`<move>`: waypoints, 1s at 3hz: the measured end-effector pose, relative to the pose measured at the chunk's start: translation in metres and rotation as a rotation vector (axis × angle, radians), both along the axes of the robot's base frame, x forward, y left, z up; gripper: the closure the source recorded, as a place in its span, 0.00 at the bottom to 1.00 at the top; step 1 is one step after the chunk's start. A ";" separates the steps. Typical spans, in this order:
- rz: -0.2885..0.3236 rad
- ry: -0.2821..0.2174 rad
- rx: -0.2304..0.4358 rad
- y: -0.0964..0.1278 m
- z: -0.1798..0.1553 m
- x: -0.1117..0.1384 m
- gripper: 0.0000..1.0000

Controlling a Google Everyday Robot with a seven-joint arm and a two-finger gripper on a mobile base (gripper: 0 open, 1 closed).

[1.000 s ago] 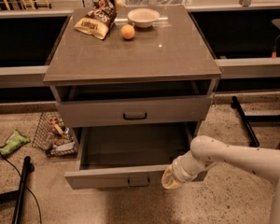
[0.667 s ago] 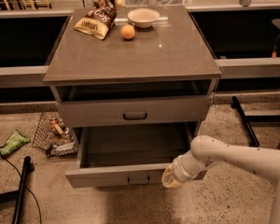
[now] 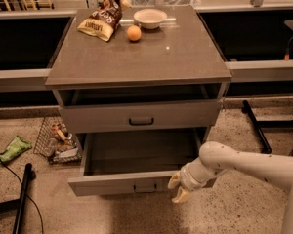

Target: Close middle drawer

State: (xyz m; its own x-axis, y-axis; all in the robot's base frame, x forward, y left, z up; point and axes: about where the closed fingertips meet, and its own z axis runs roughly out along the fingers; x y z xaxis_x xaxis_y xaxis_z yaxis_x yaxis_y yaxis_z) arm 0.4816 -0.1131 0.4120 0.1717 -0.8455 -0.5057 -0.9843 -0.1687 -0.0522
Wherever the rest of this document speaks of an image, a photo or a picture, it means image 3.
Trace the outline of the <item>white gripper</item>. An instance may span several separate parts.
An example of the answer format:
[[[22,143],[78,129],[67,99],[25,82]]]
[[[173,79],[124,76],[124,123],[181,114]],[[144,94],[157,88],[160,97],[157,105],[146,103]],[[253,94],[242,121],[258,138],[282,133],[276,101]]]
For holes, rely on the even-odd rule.
[[[174,189],[181,185],[176,196],[172,199],[175,204],[181,204],[187,201],[191,197],[191,191],[201,189],[206,185],[205,181],[199,182],[190,173],[190,163],[185,164],[180,169],[180,172],[176,172],[169,179],[167,187]]]

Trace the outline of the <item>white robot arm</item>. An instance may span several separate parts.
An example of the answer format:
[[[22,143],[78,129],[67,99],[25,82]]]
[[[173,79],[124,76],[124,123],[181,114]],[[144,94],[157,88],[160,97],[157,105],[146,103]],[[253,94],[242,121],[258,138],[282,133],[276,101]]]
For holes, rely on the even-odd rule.
[[[219,142],[205,142],[199,157],[183,165],[168,182],[168,188],[178,187],[174,203],[183,203],[190,194],[207,185],[227,170],[237,170],[289,193],[281,234],[293,234],[293,157],[242,152]]]

